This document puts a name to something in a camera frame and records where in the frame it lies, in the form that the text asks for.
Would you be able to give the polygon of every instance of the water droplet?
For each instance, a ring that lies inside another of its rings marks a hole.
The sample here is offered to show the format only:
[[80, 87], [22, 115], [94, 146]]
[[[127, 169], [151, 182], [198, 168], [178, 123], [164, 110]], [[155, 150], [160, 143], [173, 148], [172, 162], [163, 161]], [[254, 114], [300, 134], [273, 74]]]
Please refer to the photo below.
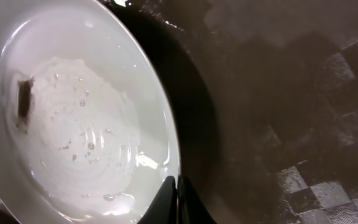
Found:
[[94, 144], [92, 142], [88, 144], [88, 149], [91, 149], [91, 150], [94, 149]]
[[103, 198], [108, 202], [111, 202], [112, 200], [114, 200], [114, 197], [109, 194], [104, 195]]

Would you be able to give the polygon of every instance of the white plate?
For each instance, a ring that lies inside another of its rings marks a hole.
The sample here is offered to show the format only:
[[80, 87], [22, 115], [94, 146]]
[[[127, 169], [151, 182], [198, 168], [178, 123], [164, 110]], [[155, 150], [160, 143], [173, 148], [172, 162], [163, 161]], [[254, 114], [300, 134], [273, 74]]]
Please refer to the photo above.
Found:
[[[30, 77], [24, 125], [17, 82]], [[108, 10], [0, 1], [0, 198], [20, 222], [134, 223], [179, 167], [163, 88]]]

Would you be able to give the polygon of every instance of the brown surface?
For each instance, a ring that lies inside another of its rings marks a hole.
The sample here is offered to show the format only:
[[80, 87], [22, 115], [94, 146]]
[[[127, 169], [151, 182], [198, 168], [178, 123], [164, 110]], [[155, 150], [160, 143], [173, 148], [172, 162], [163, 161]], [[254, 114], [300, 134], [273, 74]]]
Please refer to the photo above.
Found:
[[167, 87], [218, 223], [358, 223], [358, 0], [104, 3]]

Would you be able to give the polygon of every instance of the table surface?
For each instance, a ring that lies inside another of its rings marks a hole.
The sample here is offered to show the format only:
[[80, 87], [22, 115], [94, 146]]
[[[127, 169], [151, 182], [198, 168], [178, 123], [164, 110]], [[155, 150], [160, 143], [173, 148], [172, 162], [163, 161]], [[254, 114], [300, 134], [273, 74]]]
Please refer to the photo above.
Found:
[[101, 2], [156, 68], [218, 223], [358, 224], [358, 0]]

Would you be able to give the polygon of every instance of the white bowl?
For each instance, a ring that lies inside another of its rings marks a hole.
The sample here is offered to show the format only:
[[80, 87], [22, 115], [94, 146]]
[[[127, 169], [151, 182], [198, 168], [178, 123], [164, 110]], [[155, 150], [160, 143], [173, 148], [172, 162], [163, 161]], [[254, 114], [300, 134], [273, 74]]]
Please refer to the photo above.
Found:
[[[17, 128], [17, 81], [30, 77]], [[0, 0], [0, 199], [13, 216], [133, 223], [179, 171], [167, 97], [116, 17], [97, 1]]]

